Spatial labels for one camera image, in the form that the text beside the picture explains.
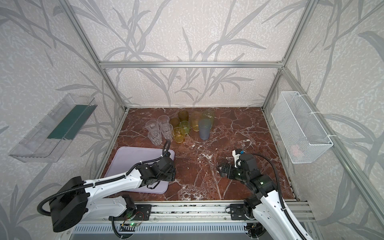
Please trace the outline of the clear faceted glass front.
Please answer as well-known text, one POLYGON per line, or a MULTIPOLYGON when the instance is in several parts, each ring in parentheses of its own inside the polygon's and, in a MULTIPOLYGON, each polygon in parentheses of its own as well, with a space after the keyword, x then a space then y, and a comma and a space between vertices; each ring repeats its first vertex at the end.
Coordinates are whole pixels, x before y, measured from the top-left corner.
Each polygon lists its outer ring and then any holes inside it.
POLYGON ((148 138, 152 142, 153 145, 159 146, 162 144, 162 133, 160 131, 151 131, 148 132, 148 138))

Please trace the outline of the yellow short glass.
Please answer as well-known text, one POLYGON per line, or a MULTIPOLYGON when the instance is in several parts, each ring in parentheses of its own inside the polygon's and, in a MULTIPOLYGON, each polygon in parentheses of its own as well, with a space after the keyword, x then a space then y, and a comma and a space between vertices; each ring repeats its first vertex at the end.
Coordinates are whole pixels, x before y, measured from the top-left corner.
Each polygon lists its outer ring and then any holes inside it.
POLYGON ((181 144, 185 140, 185 133, 184 129, 181 127, 173 128, 172 131, 173 139, 176 143, 181 144))

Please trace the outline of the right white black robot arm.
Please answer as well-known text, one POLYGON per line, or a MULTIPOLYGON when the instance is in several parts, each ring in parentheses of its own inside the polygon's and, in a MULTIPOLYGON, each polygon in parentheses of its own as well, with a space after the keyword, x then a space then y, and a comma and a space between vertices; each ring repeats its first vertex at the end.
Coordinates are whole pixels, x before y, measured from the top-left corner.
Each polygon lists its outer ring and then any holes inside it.
POLYGON ((253 194, 244 200, 243 209, 239 212, 239 218, 257 222, 244 227, 247 235, 258 239, 267 232, 274 240, 311 240, 310 234, 286 205, 273 162, 261 154, 247 154, 241 149, 234 150, 233 157, 233 165, 224 163, 218 169, 222 177, 241 182, 253 194), (272 166, 275 181, 261 173, 256 157, 272 166))

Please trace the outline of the lilac plastic tray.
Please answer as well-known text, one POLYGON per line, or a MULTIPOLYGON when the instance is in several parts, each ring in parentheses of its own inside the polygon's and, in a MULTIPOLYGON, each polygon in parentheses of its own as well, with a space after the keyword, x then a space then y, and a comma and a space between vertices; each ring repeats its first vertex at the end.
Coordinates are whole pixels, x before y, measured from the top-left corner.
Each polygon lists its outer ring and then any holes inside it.
MULTIPOLYGON (((134 164, 153 160, 161 156, 162 149, 140 148, 140 147, 121 147, 117 150, 104 177, 126 173, 134 164)), ((155 184, 143 186, 137 189, 128 190, 128 192, 163 194, 168 189, 168 181, 160 181, 159 185, 155 184)))

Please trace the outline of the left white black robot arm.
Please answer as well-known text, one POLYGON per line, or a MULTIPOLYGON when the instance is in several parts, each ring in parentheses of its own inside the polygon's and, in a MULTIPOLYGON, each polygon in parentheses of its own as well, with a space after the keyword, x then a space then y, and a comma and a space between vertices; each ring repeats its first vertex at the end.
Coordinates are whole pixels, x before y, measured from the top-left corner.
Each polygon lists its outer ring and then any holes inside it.
POLYGON ((158 158, 136 163, 125 173, 96 180, 70 179, 56 194, 42 200, 37 212, 51 217, 55 233, 69 230, 84 220, 130 219, 138 212, 134 201, 130 197, 112 196, 141 187, 153 189, 161 181, 174 181, 176 168, 170 145, 167 140, 158 158))

